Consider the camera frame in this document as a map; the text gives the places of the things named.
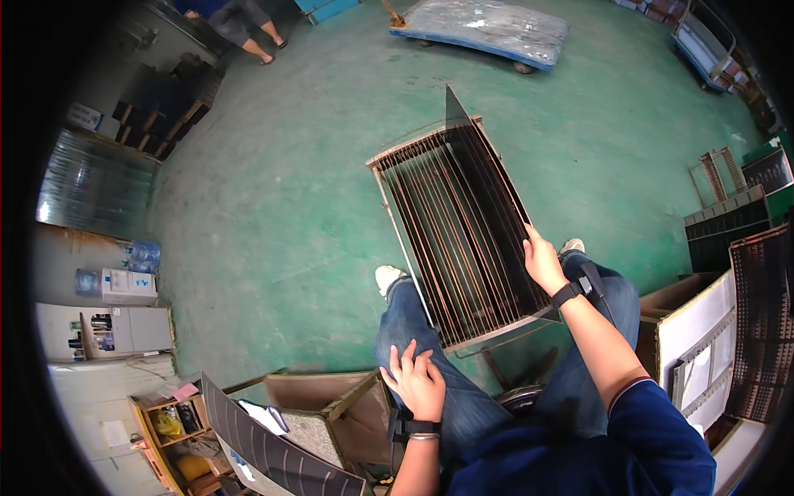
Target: blue jeans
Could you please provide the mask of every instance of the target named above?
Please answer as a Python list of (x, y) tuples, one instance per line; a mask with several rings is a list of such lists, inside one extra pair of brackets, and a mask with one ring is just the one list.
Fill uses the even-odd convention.
[[(578, 250), (565, 252), (560, 260), (565, 277), (569, 280), (577, 278), (579, 266), (589, 260)], [(637, 289), (616, 271), (597, 267), (606, 288), (604, 297), (615, 317), (615, 327), (634, 348), (640, 322)], [(444, 466), (489, 432), (510, 423), (513, 417), (446, 359), (436, 330), (427, 324), (425, 311), (410, 278), (406, 276), (394, 281), (387, 290), (386, 300), (388, 309), (380, 318), (380, 330), (375, 339), (374, 353), (378, 364), (388, 370), (389, 347), (395, 344), (402, 354), (410, 340), (416, 339), (416, 354), (433, 349), (433, 363), (446, 381), (441, 414), (441, 465)], [(598, 302), (595, 307), (608, 318), (603, 302)], [(393, 395), (401, 406), (402, 401)], [(579, 348), (573, 342), (532, 414), (544, 422), (554, 422), (564, 412), (572, 421), (570, 432), (577, 436), (588, 438), (607, 433), (606, 408), (584, 366)]]

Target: leg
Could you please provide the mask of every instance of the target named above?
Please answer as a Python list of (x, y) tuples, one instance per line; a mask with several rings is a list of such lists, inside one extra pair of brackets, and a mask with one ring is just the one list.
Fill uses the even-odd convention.
[[(579, 250), (570, 250), (561, 256), (562, 271), (569, 280), (579, 274), (579, 267), (590, 259)], [(632, 348), (637, 346), (637, 335), (640, 325), (640, 305), (637, 289), (628, 279), (618, 272), (601, 266), (599, 275), (606, 287), (604, 299), (615, 316), (615, 327), (629, 342)], [(603, 302), (595, 305), (607, 319), (607, 307)], [(571, 343), (565, 357), (554, 371), (551, 380), (543, 390), (543, 394), (535, 405), (535, 413), (549, 419), (559, 418), (566, 408), (573, 408), (572, 433), (581, 437), (600, 436), (607, 433), (607, 411), (596, 385), (593, 383), (582, 355), (576, 343)]]
[(262, 31), (265, 31), (276, 43), (276, 46), (284, 43), (283, 38), (276, 32), (276, 26), (271, 21), (270, 16), (254, 0), (239, 0), (239, 3), (243, 11), (251, 19), (251, 22), (259, 26)]
[[(386, 293), (389, 307), (380, 318), (375, 339), (375, 358), (389, 368), (392, 344), (402, 353), (416, 339), (416, 354), (433, 349), (433, 363), (446, 381), (444, 411), (441, 415), (441, 465), (449, 465), (466, 448), (474, 445), (485, 433), (509, 421), (511, 415), (485, 394), (444, 356), (436, 330), (427, 324), (425, 311), (408, 277), (396, 280)], [(402, 405), (394, 394), (398, 405)]]
[(273, 42), (276, 43), (276, 46), (284, 43), (284, 39), (276, 32), (276, 25), (273, 24), (273, 21), (268, 21), (262, 24), (260, 28), (262, 31), (265, 31), (270, 35), (270, 37), (273, 39)]
[(259, 56), (262, 59), (262, 63), (271, 63), (273, 60), (273, 56), (267, 54), (265, 50), (262, 49), (261, 46), (257, 42), (255, 42), (252, 38), (249, 38), (243, 43), (243, 50), (248, 53), (252, 53), (256, 56)]
[(273, 57), (267, 54), (261, 46), (249, 38), (248, 30), (243, 21), (238, 17), (240, 13), (236, 10), (234, 2), (216, 11), (207, 19), (207, 23), (216, 33), (241, 47), (248, 53), (252, 53), (262, 59), (263, 63), (270, 63)]

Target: shirt sleeve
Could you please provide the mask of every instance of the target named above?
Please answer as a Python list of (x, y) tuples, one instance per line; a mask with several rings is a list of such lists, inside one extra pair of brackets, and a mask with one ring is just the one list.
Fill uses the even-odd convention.
[(615, 396), (607, 436), (632, 452), (660, 494), (713, 492), (717, 463), (706, 441), (651, 378), (637, 379)]
[(190, 6), (188, 5), (189, 2), (187, 2), (186, 0), (173, 0), (173, 3), (176, 11), (181, 13), (182, 15), (185, 15), (187, 11), (191, 9)]

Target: pink paper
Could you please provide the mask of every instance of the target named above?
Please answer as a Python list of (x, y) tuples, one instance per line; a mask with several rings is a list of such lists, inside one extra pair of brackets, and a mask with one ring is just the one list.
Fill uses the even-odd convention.
[(198, 392), (198, 387), (194, 386), (193, 383), (187, 383), (178, 390), (174, 391), (174, 399), (178, 402), (183, 402)]

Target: flatbed cart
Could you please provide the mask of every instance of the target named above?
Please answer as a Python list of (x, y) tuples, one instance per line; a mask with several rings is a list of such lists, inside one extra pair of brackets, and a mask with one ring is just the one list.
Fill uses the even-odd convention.
[[(689, 59), (697, 70), (703, 83), (700, 89), (711, 88), (719, 92), (727, 92), (726, 87), (715, 83), (722, 77), (723, 70), (733, 60), (731, 54), (736, 48), (736, 37), (717, 14), (700, 0), (687, 0), (687, 9), (678, 21), (675, 30), (670, 33), (673, 44)], [(723, 38), (730, 40), (729, 46), (720, 41), (703, 22), (695, 15), (695, 10), (706, 10), (724, 31)]]
[(554, 16), (506, 3), (478, 0), (421, 0), (403, 16), (391, 13), (389, 33), (415, 38), (423, 47), (456, 44), (513, 60), (522, 74), (551, 71), (570, 25)]

